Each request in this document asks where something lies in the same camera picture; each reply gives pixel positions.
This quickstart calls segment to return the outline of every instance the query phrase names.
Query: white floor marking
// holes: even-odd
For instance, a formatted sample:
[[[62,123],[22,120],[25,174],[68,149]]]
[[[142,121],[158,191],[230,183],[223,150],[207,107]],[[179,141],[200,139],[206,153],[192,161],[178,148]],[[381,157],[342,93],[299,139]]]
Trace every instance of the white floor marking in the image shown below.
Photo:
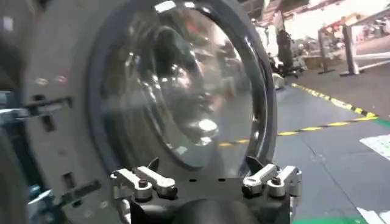
[[[361,216],[366,220],[367,224],[386,224],[382,221],[379,215],[374,211],[366,211],[363,208],[357,208]]]
[[[360,142],[390,160],[390,135],[363,138]]]
[[[388,212],[381,212],[379,213],[379,216],[385,221],[386,224],[390,224],[390,211]]]

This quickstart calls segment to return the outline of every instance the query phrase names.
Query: metal clamp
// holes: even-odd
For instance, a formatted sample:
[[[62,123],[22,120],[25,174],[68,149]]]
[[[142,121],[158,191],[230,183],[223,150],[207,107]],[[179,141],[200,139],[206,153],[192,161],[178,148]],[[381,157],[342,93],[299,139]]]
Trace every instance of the metal clamp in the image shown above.
[[[136,168],[135,173],[140,178],[150,181],[157,191],[158,196],[174,198],[177,195],[178,190],[175,187],[175,180],[163,177],[146,166]]]
[[[275,177],[277,173],[277,166],[274,164],[268,164],[257,173],[250,177],[243,179],[243,192],[244,194],[255,195],[259,194],[263,190],[263,186],[268,180]]]
[[[110,178],[115,182],[115,198],[128,197],[129,194],[133,194],[137,200],[147,200],[152,197],[152,184],[147,180],[139,178],[137,175],[128,171],[127,169],[120,169],[115,171],[113,174],[111,174]]]
[[[298,197],[302,191],[302,171],[295,166],[286,166],[276,177],[267,181],[267,185],[270,196],[282,197],[289,193]]]

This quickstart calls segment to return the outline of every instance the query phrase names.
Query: yellow and black striped tape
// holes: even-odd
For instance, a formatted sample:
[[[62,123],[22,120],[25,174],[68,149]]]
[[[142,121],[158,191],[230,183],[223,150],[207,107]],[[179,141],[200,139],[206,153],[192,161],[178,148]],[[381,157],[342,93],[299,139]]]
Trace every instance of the yellow and black striped tape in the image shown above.
[[[319,126],[301,128],[301,129],[296,130],[296,131],[284,131],[284,132],[278,133],[278,136],[291,136],[291,135],[296,135],[296,134],[301,133],[301,132],[318,131],[318,130],[321,130],[321,129],[324,129],[324,128],[328,128],[328,127],[339,127],[339,126],[344,126],[344,125],[348,125],[348,124],[356,123],[356,122],[361,122],[361,121],[371,121],[371,120],[375,120],[375,119],[378,119],[378,118],[379,117],[376,117],[376,116],[359,117],[359,118],[356,118],[356,119],[353,119],[353,120],[350,120],[350,121],[333,122],[333,123],[329,123],[329,124],[326,124],[326,125],[319,125]],[[245,143],[248,143],[248,142],[249,142],[249,139],[242,138],[242,139],[239,139],[237,141],[222,142],[222,143],[219,144],[219,146],[220,147],[231,147],[233,145],[245,144]]]
[[[363,115],[365,117],[376,117],[377,116],[374,113],[371,113],[371,112],[363,110],[362,108],[355,107],[352,104],[345,103],[345,102],[343,102],[341,100],[332,98],[330,96],[327,96],[327,95],[319,93],[319,92],[317,92],[315,90],[312,90],[312,89],[300,86],[298,84],[292,83],[291,86],[292,87],[296,87],[296,88],[300,88],[300,89],[306,91],[307,93],[309,93],[309,94],[311,94],[311,95],[313,95],[315,97],[318,97],[318,98],[321,98],[321,99],[324,99],[326,101],[329,101],[329,102],[333,103],[337,107],[340,107],[340,108],[343,108],[343,109],[347,109],[347,110],[351,110],[351,111],[353,111],[353,112],[355,112],[357,114]]]

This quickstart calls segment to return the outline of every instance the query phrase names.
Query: black cylinder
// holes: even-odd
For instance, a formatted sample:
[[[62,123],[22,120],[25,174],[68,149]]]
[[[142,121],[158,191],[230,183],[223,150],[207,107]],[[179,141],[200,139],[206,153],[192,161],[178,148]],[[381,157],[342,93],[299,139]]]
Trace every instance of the black cylinder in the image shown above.
[[[240,201],[196,200],[181,207],[172,224],[260,224]]]

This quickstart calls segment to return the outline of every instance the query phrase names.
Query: screw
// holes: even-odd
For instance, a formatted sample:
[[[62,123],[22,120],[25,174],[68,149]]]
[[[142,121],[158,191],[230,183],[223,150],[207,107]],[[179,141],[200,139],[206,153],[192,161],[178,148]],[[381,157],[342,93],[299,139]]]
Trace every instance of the screw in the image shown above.
[[[138,186],[140,187],[140,188],[144,188],[144,187],[147,187],[147,180],[139,180],[139,182],[138,182]]]
[[[272,177],[271,181],[273,184],[280,185],[280,178],[279,177]]]

